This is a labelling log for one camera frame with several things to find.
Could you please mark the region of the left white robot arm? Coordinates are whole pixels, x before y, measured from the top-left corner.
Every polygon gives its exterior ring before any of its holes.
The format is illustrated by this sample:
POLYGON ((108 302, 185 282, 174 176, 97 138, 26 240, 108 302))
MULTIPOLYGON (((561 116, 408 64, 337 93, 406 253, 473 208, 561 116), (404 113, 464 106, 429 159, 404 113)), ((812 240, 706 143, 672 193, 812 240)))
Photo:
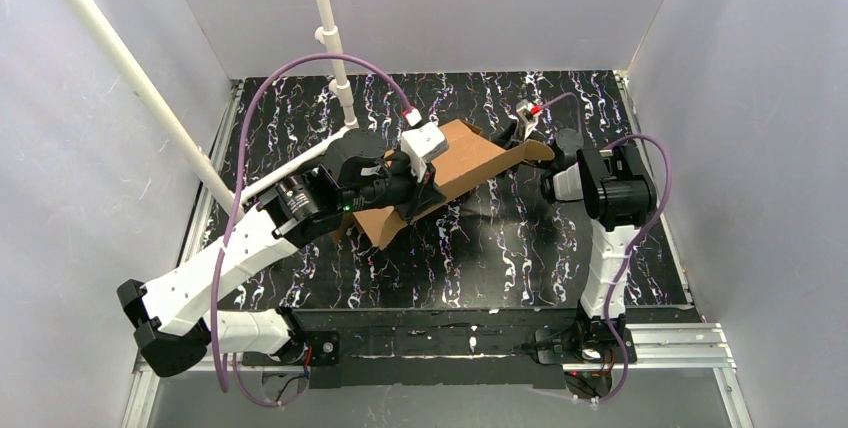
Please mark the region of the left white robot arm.
POLYGON ((339 229, 349 214, 392 208, 407 219, 441 203, 433 162, 448 146, 431 122, 404 131, 394 150, 376 133, 352 129, 289 163, 219 239, 158 278, 119 286, 141 357, 164 378, 208 354, 252 352, 298 362, 321 335, 303 329, 291 309, 224 311, 219 301, 339 229))

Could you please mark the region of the brown cardboard box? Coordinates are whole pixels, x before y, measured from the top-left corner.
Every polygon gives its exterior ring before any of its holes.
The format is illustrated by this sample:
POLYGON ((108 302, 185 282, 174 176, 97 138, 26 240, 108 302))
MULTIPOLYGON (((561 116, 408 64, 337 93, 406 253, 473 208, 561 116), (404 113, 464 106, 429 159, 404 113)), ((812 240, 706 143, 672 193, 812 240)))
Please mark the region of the brown cardboard box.
POLYGON ((383 250, 407 226, 499 174, 521 163, 547 163, 555 158, 550 146, 532 138, 508 148, 506 144, 516 129, 515 120, 490 135, 485 135, 480 127, 462 119, 442 125, 440 130, 446 136, 449 148, 435 158, 433 165, 435 183, 444 193, 446 201, 424 209, 409 221, 403 220, 399 211, 391 207, 345 215, 340 228, 330 233, 331 239, 340 241, 347 229, 354 226, 359 233, 367 236, 373 246, 383 250))

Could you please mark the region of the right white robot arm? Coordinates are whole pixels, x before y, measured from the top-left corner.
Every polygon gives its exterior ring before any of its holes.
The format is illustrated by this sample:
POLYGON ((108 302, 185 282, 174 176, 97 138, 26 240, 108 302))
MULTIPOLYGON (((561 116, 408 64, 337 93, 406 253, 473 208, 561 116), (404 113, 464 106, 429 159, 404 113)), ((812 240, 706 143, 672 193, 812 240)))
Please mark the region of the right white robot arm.
POLYGON ((540 329, 517 348, 542 365, 598 363, 609 371, 637 358, 624 291, 634 248, 658 221, 661 202, 634 139, 593 148, 584 146, 580 132, 563 129, 545 144, 534 122, 513 121, 493 140, 539 171, 547 202, 580 202, 591 221, 589 275, 574 320, 540 329))

